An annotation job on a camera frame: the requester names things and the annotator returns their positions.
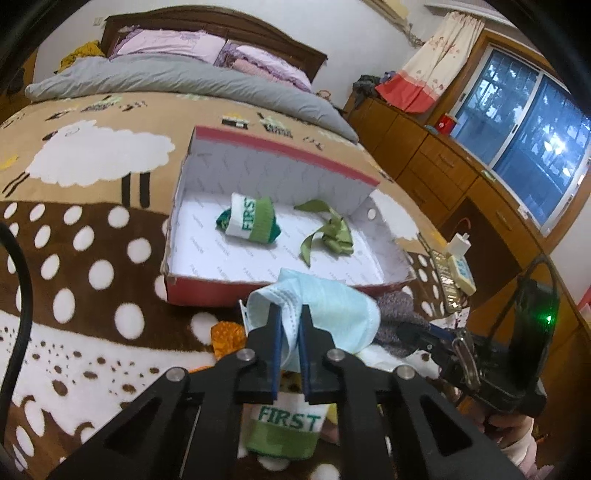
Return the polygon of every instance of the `white wall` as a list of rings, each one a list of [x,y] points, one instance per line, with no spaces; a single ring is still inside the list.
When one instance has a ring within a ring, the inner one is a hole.
[[[42,43],[34,81],[51,76],[60,60],[76,47],[102,37],[102,27],[92,26],[95,17],[191,3],[241,10],[326,53],[328,62],[313,86],[331,91],[340,106],[361,74],[381,76],[386,70],[396,70],[415,52],[403,33],[361,0],[91,0]],[[404,0],[404,4],[410,10],[413,32],[428,39],[441,17],[424,7],[423,0]]]
[[[591,198],[550,254],[575,303],[591,285]]]

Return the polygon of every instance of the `wooden cabinet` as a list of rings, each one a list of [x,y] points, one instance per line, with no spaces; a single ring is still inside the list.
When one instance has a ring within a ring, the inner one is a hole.
[[[517,213],[512,195],[499,182],[480,175],[483,165],[463,153],[453,139],[428,132],[405,113],[378,100],[366,100],[349,119],[376,162],[446,238],[451,238],[459,225],[475,229],[470,237],[473,247],[466,254],[478,279],[468,328],[488,334],[517,287],[517,275],[542,251],[540,236]],[[532,276],[550,284],[545,266],[534,270]],[[539,433],[547,436],[538,447],[539,465],[557,462],[578,438],[589,435],[584,430],[591,395],[589,334],[560,279],[558,289],[560,309],[542,375],[548,403],[537,419]],[[511,309],[496,339],[508,342],[514,322]]]
[[[410,195],[429,220],[435,225],[442,222],[447,215],[445,205],[412,171],[406,168],[396,183]]]
[[[417,152],[408,168],[451,210],[462,197],[462,191],[425,155]]]
[[[427,131],[424,128],[403,115],[398,115],[374,150],[374,159],[396,180],[426,136]]]
[[[476,180],[477,174],[474,169],[434,136],[429,135],[419,150],[462,191],[465,192]]]
[[[387,105],[370,102],[363,121],[357,129],[359,141],[369,153],[374,152],[397,116],[398,114]]]
[[[509,205],[489,185],[484,178],[479,178],[468,191],[468,197],[486,216],[488,221],[499,232],[519,265],[527,267],[536,255],[540,253],[527,228],[520,221]]]

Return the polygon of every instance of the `metal screw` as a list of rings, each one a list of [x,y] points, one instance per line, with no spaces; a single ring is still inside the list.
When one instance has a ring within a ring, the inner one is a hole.
[[[172,367],[166,372],[166,378],[171,382],[180,382],[184,378],[184,370],[180,367]]]
[[[400,367],[396,369],[396,374],[403,380],[414,378],[416,373],[416,370],[410,365],[400,365]]]
[[[331,348],[328,352],[326,352],[326,356],[333,362],[340,362],[341,360],[345,359],[345,352],[343,352],[340,348]]]
[[[238,350],[236,356],[243,362],[250,362],[251,360],[254,360],[256,353],[252,348],[243,348],[242,350]]]

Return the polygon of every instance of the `green sock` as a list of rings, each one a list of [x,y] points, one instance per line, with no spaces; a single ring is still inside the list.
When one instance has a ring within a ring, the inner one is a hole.
[[[222,212],[216,224],[227,235],[262,244],[273,243],[281,233],[273,202],[269,197],[255,200],[232,193],[231,208]]]

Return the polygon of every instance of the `brown polka dot blanket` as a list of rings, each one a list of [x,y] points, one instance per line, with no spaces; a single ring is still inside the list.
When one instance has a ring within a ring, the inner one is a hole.
[[[269,123],[278,128],[266,128]],[[380,179],[379,188],[400,207],[392,212],[395,236],[416,271],[404,290],[426,318],[444,316],[437,277],[417,234],[434,247],[442,239],[360,145],[275,112],[194,95],[122,93],[26,107],[0,125],[0,214],[25,252],[34,289],[34,325],[5,447],[35,480],[167,368],[213,364],[210,328],[240,321],[237,309],[166,302],[164,234],[195,125],[241,128]],[[2,377],[20,310],[14,264],[2,249]],[[243,447],[238,456],[241,480],[339,474],[339,448],[324,441],[301,462],[261,458]]]

